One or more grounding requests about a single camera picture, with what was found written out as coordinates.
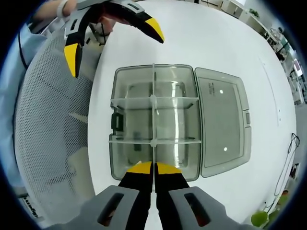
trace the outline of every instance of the black cable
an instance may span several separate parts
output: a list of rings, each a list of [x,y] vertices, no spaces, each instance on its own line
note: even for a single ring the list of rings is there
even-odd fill
[[[106,44],[106,35],[105,35],[104,25],[102,23],[101,23],[101,30],[102,30],[102,35],[104,37],[104,41],[105,41],[105,44]]]
[[[21,48],[20,32],[18,33],[18,46],[19,46],[19,54],[20,54],[21,62],[23,63],[24,68],[25,68],[25,69],[28,69],[28,65],[27,65],[26,62],[25,62],[24,54],[23,54],[23,51],[22,51],[22,48]]]
[[[210,6],[209,6],[209,2],[208,2],[208,1],[203,1],[203,0],[201,0],[201,1],[202,1],[202,2],[206,2],[206,3],[207,3],[207,6],[208,6],[208,7],[210,7]]]
[[[293,150],[293,152],[292,152],[292,154],[291,154],[291,157],[289,158],[290,152],[291,152],[291,149],[292,149],[293,142],[295,143],[295,149]],[[271,208],[273,207],[273,205],[274,205],[274,203],[275,203],[277,197],[279,196],[279,194],[280,194],[280,192],[281,192],[281,191],[279,191],[278,193],[276,193],[276,192],[277,192],[277,188],[278,188],[278,184],[279,184],[279,182],[280,182],[280,179],[281,179],[282,174],[283,174],[283,171],[284,171],[284,167],[285,167],[286,164],[287,164],[287,160],[288,160],[288,158],[289,158],[288,166],[287,166],[287,169],[286,169],[285,172],[288,171],[289,166],[290,166],[290,163],[291,163],[291,159],[292,159],[292,157],[294,157],[295,150],[296,150],[297,147],[300,145],[300,142],[301,142],[301,141],[300,141],[299,137],[298,137],[295,133],[292,133],[292,134],[291,134],[291,142],[290,142],[290,144],[289,144],[288,151],[287,151],[287,157],[286,157],[286,160],[284,161],[284,164],[283,164],[283,170],[282,170],[282,172],[281,172],[280,175],[279,175],[279,178],[278,178],[278,181],[277,181],[275,190],[274,190],[274,197],[275,197],[275,198],[274,198],[274,200],[273,200],[273,202],[272,202],[271,205],[264,207],[264,209],[266,209],[266,208],[269,207],[269,210],[267,211],[267,213],[271,210]],[[284,184],[284,181],[285,181],[286,178],[287,178],[287,176],[286,176],[286,174],[285,174],[285,176],[284,176],[284,178],[283,178],[282,185]]]

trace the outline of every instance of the white table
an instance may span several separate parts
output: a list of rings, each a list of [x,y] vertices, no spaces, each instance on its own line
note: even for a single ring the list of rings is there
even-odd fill
[[[225,173],[209,178],[200,176],[189,185],[203,189],[226,207],[229,217],[243,222],[265,201],[270,204],[274,200],[272,194],[283,169],[291,133],[296,132],[294,103],[283,68],[263,37],[221,11],[184,1],[149,0],[139,4],[157,19],[165,43],[118,23],[106,43],[94,79],[88,120],[88,152],[95,193],[119,183],[110,173],[108,143],[115,70],[152,63],[213,69],[238,76],[245,85],[252,125],[251,158]],[[152,203],[148,229],[160,229],[153,208],[154,194]]]

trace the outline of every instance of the container compartment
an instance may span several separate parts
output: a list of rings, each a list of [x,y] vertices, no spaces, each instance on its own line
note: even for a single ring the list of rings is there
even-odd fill
[[[112,99],[150,97],[152,92],[152,66],[125,67],[116,71]]]
[[[194,72],[187,65],[154,65],[157,97],[197,97]]]
[[[127,169],[138,163],[153,160],[153,148],[149,144],[109,143],[112,176],[121,180]]]
[[[155,159],[179,168],[187,181],[193,181],[199,175],[200,153],[201,144],[158,144]]]
[[[201,126],[197,98],[157,98],[156,136],[160,140],[200,140]]]

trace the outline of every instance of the person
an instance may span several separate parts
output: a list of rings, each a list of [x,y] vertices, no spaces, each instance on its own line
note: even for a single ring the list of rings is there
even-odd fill
[[[46,1],[37,9],[28,23],[55,17],[68,17],[75,10],[76,3],[76,0]],[[116,18],[109,19],[107,16],[111,17],[106,12],[102,12],[99,20],[111,32],[115,21],[121,21]],[[24,24],[12,42],[0,73],[0,127],[2,128],[0,162],[10,185],[15,188],[24,187],[14,153],[13,124],[16,100],[27,67],[45,40],[45,36],[32,34],[27,23]]]

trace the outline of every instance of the clear plastic container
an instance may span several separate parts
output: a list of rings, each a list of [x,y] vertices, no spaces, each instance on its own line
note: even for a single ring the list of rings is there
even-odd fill
[[[193,69],[183,65],[139,68],[116,71],[111,99],[115,110],[110,135],[112,175],[121,179],[133,164],[154,160],[174,165],[187,180],[195,180],[201,125]]]

